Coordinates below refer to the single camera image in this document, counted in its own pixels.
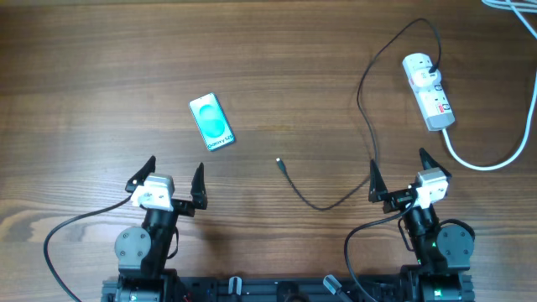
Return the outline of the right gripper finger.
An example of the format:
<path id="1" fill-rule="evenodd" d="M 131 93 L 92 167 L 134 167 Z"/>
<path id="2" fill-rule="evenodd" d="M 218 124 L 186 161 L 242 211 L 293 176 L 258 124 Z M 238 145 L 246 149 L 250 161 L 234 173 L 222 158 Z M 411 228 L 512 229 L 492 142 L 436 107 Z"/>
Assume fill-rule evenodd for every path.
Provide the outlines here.
<path id="1" fill-rule="evenodd" d="M 447 179 L 450 179 L 452 177 L 451 173 L 447 169 L 445 169 L 441 164 L 435 161 L 433 157 L 424 148 L 419 149 L 419 154 L 420 154 L 420 161 L 422 163 L 424 170 L 439 168 L 444 173 Z"/>
<path id="2" fill-rule="evenodd" d="M 374 159 L 370 161 L 370 187 L 368 200 L 372 203 L 387 199 L 388 189 L 383 181 L 378 165 Z"/>

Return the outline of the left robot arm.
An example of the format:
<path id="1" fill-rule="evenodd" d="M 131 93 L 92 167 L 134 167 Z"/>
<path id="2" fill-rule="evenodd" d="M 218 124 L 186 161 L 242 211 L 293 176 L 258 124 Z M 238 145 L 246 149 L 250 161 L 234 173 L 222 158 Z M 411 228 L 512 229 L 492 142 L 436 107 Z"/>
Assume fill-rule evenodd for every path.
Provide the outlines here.
<path id="1" fill-rule="evenodd" d="M 116 282 L 102 287 L 102 301 L 192 300 L 177 271 L 165 264 L 177 253 L 169 249 L 179 239 L 178 218 L 193 217 L 196 210 L 207 208 L 204 164 L 199 164 L 191 181 L 190 200 L 175 199 L 173 178 L 155 170 L 152 156 L 126 184 L 128 199 L 145 210 L 145 217 L 141 226 L 118 235 L 114 251 L 119 275 Z"/>

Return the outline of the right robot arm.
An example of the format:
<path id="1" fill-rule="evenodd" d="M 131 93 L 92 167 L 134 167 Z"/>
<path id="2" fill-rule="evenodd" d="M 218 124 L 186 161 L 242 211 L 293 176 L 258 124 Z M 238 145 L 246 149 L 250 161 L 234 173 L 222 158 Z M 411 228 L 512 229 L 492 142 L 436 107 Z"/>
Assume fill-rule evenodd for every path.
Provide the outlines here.
<path id="1" fill-rule="evenodd" d="M 370 164 L 369 200 L 382 202 L 383 212 L 398 211 L 399 232 L 417 264 L 404 265 L 399 273 L 360 279 L 377 301 L 473 301 L 476 296 L 470 269 L 475 232 L 463 221 L 440 221 L 433 204 L 447 195 L 451 173 L 424 149 L 419 150 L 423 169 L 407 188 L 390 192 L 375 161 Z"/>

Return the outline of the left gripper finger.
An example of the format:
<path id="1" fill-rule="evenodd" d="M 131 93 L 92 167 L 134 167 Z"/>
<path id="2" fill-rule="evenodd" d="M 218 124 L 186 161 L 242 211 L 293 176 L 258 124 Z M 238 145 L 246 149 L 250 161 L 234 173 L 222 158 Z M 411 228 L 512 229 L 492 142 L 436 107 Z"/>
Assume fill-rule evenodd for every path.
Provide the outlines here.
<path id="1" fill-rule="evenodd" d="M 152 155 L 145 165 L 135 173 L 126 183 L 125 191 L 133 193 L 139 185 L 142 185 L 147 177 L 156 169 L 156 157 Z"/>
<path id="2" fill-rule="evenodd" d="M 205 186 L 204 164 L 200 163 L 191 181 L 190 195 L 196 209 L 205 210 L 208 199 Z"/>

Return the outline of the smartphone with teal screen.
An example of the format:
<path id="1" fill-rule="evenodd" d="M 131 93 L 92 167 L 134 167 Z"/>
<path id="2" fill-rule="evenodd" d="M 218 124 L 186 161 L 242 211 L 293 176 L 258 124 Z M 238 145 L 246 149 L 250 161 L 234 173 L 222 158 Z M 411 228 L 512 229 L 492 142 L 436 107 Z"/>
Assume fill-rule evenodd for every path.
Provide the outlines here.
<path id="1" fill-rule="evenodd" d="M 232 128 L 214 93 L 190 101 L 189 109 L 209 151 L 235 142 Z"/>

